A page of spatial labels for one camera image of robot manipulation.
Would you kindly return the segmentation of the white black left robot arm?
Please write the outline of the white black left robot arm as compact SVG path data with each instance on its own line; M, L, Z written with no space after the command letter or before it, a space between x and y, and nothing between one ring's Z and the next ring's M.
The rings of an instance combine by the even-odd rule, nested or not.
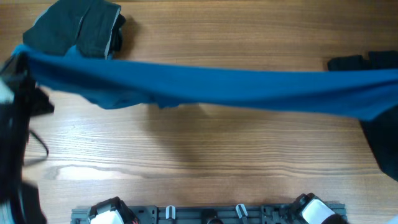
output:
M1 223L47 223L38 188L22 180L22 168L30 136L49 154L29 123L34 116L53 112L48 95L30 75L27 55L6 60L1 68Z

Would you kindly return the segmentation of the blue polo shirt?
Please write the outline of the blue polo shirt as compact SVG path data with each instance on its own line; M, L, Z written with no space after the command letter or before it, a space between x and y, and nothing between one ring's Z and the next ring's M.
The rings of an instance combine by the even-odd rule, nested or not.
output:
M47 55L26 45L40 85L74 93L106 110L141 103L298 111L372 120L397 105L397 70L272 72L186 67L128 60Z

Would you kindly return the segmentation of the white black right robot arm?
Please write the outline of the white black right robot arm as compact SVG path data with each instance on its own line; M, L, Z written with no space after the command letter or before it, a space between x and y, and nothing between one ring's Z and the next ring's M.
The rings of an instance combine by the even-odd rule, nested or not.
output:
M396 69L397 52L369 52L362 55L336 57L328 61L329 71ZM360 122L363 133L380 170L397 180L397 107L378 115L372 121ZM302 223L346 223L342 215L334 212L314 195L301 195L289 210L292 222Z

